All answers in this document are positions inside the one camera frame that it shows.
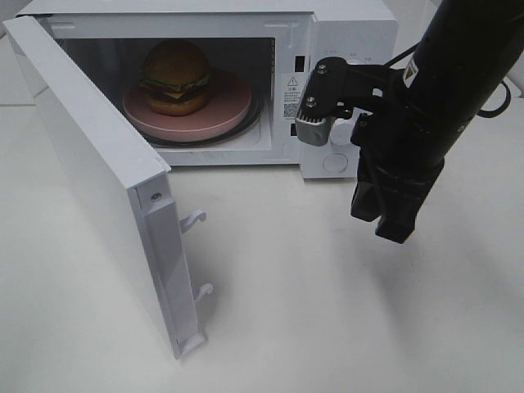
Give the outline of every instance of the sticker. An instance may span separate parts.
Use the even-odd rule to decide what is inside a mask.
[[[415,78],[417,78],[418,74],[418,67],[415,63],[415,59],[411,58],[411,61],[409,62],[408,66],[404,70],[404,75],[402,76],[402,79],[404,80],[404,84],[406,85],[406,88],[410,88],[413,84],[413,81]]]
[[[282,115],[284,119],[295,119],[302,98],[304,79],[303,72],[282,74]]]

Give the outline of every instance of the pink turntable plate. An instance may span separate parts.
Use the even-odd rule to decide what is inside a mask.
[[[138,131],[174,142],[203,141],[227,133],[242,122],[250,104],[249,84],[223,70],[213,70],[206,106],[189,115],[153,112],[139,88],[124,95],[124,111]]]

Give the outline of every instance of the microwave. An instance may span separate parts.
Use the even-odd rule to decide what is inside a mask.
[[[72,189],[135,289],[156,291],[150,311],[176,358],[205,340],[196,302],[212,286],[192,287],[183,233],[206,213],[178,217],[171,167],[288,164],[304,178],[354,177],[355,120],[337,121],[330,141],[313,147],[296,136],[296,110],[319,60],[384,63],[398,27],[381,0],[33,0],[4,25]],[[167,38],[196,44],[213,67],[247,81],[259,103],[255,121],[215,142],[148,142],[122,97]],[[144,266],[149,287],[138,277]]]

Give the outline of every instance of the white table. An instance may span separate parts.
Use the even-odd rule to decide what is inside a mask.
[[[523,113],[474,120],[403,246],[349,216],[352,180],[175,169],[180,216],[208,212],[192,280],[215,285],[209,342],[176,361],[34,107],[0,107],[0,391],[521,391]]]

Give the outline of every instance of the open microwave door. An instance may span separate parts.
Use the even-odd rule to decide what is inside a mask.
[[[5,26],[71,187],[178,358],[204,340],[181,236],[203,212],[178,221],[170,167],[33,17]]]

